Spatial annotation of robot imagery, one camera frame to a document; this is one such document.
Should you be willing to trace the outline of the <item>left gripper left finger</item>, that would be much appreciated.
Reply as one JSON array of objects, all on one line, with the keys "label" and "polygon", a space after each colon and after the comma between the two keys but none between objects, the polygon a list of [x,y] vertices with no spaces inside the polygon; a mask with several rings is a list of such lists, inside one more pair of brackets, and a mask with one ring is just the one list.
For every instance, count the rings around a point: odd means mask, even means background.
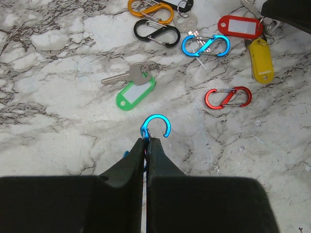
[{"label": "left gripper left finger", "polygon": [[143,141],[100,175],[0,180],[3,233],[139,233]]}]

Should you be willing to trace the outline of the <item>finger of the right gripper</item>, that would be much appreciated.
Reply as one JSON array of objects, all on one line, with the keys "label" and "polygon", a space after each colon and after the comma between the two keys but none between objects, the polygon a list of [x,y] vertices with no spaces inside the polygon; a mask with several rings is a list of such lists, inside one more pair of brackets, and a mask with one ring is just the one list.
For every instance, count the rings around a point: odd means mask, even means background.
[{"label": "finger of the right gripper", "polygon": [[310,0],[267,0],[262,5],[261,15],[311,33]]}]

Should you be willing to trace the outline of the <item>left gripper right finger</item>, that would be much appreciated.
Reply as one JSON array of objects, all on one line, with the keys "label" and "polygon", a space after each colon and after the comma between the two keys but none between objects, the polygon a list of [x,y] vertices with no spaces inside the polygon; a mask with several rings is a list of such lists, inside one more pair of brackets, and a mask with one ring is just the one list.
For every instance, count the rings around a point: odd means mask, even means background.
[{"label": "left gripper right finger", "polygon": [[252,178],[187,176],[153,138],[147,149],[149,233],[277,233],[267,194]]}]

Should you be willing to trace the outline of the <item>yellow key tag with key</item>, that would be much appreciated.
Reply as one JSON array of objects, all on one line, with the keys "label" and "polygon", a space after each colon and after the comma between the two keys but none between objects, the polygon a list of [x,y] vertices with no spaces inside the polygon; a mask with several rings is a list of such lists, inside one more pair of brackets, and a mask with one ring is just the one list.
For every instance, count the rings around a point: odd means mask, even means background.
[{"label": "yellow key tag with key", "polygon": [[250,54],[252,78],[258,83],[268,84],[275,76],[269,49],[273,43],[274,39],[264,33],[257,39],[244,39],[244,46]]}]

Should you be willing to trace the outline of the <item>blue carabiner front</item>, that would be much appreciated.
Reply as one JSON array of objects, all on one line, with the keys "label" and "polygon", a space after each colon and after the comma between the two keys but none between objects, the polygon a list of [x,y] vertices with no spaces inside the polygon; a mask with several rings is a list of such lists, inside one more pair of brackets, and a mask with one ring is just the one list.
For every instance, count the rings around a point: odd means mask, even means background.
[{"label": "blue carabiner front", "polygon": [[136,136],[139,130],[140,138],[135,150],[128,157],[123,157],[114,167],[116,167],[121,177],[130,179],[135,173],[142,174],[148,171],[150,160],[150,149],[152,144],[152,133],[163,132],[167,138],[171,133],[171,123],[168,118],[161,114],[150,116],[130,115],[120,122],[117,132],[119,133],[119,144],[127,144],[128,137]]}]

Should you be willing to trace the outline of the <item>red carabiner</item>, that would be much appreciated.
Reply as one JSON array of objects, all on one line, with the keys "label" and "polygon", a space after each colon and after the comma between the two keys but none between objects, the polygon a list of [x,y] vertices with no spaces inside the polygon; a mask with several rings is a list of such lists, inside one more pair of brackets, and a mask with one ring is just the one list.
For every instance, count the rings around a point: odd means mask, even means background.
[{"label": "red carabiner", "polygon": [[[238,92],[238,91],[243,91],[246,94],[247,100],[245,103],[243,104],[229,104],[230,100],[234,97],[234,95]],[[221,102],[220,105],[218,106],[213,106],[210,102],[209,102],[209,96],[213,93],[227,93],[226,98]],[[252,93],[251,91],[245,87],[245,86],[237,86],[237,87],[233,87],[233,88],[227,88],[227,89],[211,89],[209,90],[206,95],[205,95],[205,104],[208,108],[210,109],[214,109],[214,110],[220,110],[220,109],[224,109],[226,106],[230,106],[230,107],[246,107],[247,105],[249,105],[252,101]]]}]

